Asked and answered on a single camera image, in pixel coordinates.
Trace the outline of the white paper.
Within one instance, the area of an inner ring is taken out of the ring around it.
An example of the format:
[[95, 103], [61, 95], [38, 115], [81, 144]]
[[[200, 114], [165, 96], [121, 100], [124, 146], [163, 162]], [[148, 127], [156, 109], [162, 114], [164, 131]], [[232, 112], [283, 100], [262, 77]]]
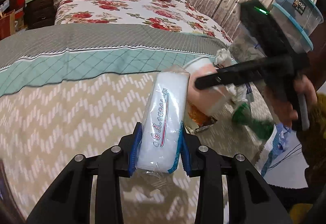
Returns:
[[226, 70], [233, 66], [233, 59], [228, 49], [219, 49], [216, 54], [214, 64], [217, 66], [217, 71], [221, 72], [222, 83], [226, 84], [226, 89], [230, 94], [230, 99], [234, 104], [247, 103], [247, 86], [245, 84], [234, 83], [236, 80], [236, 72]]

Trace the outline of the green plastic bottle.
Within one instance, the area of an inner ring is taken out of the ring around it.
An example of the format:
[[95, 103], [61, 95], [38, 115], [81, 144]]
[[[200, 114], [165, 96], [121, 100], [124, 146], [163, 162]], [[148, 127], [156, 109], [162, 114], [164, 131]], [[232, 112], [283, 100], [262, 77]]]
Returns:
[[242, 103], [238, 106], [232, 115], [231, 121], [236, 125], [247, 126], [260, 140], [268, 140], [275, 126], [274, 123], [269, 120], [258, 120], [253, 118], [250, 105], [247, 103]]

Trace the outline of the white tissue pack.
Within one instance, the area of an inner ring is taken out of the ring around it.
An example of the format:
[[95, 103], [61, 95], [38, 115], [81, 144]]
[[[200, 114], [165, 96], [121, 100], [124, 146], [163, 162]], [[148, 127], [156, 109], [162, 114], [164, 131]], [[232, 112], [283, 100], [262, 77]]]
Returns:
[[176, 65], [157, 74], [146, 105], [136, 168], [169, 174], [176, 170], [189, 78]]

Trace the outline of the upper clear storage box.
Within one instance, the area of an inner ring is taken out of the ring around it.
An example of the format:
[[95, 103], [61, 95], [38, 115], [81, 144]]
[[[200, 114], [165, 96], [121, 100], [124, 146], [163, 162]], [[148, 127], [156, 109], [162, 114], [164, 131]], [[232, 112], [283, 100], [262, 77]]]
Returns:
[[313, 50], [309, 36], [324, 18], [311, 0], [274, 0], [271, 15], [297, 53]]

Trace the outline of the blue crumpled clothing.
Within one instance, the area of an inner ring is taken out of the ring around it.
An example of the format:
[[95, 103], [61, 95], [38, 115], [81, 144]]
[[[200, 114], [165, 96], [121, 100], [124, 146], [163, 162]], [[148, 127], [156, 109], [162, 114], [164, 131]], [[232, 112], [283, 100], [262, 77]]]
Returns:
[[262, 176], [266, 174], [273, 161], [287, 151], [291, 133], [292, 129], [281, 123], [274, 126], [271, 137], [266, 141], [264, 149], [260, 153], [257, 168]]

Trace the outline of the orange foil snack wrapper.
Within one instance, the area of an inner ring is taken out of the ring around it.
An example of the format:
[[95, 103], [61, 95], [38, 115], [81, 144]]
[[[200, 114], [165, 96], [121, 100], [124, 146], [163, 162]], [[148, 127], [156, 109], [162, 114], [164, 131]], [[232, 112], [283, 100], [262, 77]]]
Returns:
[[187, 102], [185, 115], [185, 128], [191, 133], [204, 131], [214, 125], [217, 120], [199, 111], [193, 104]]

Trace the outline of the beige chevron blanket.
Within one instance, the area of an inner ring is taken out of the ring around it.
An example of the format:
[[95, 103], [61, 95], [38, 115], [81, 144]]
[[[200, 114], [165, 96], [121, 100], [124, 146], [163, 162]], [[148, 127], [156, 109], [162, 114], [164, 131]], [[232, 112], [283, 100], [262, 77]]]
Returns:
[[[213, 37], [144, 25], [55, 25], [1, 40], [1, 159], [23, 219], [76, 154], [101, 154], [133, 132], [157, 72], [214, 61], [223, 48]], [[227, 102], [196, 134], [255, 163], [266, 140], [232, 124], [234, 109]], [[160, 189], [140, 173], [121, 180], [124, 223], [194, 223], [199, 179], [179, 161], [164, 180]]]

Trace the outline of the floral bed sheet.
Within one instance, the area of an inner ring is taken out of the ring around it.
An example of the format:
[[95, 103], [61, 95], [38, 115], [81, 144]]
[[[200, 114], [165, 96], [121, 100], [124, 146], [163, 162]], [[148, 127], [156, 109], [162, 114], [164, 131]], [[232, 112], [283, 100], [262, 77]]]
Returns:
[[229, 46], [232, 39], [213, 19], [186, 0], [63, 0], [55, 24], [140, 24], [187, 34], [201, 34]]

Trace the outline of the cluttered storage shelf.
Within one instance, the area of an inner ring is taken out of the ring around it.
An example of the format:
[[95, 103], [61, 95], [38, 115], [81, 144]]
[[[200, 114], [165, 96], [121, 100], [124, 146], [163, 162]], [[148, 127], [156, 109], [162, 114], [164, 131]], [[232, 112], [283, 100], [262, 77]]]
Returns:
[[1, 39], [16, 30], [42, 28], [54, 22], [53, 0], [1, 0]]

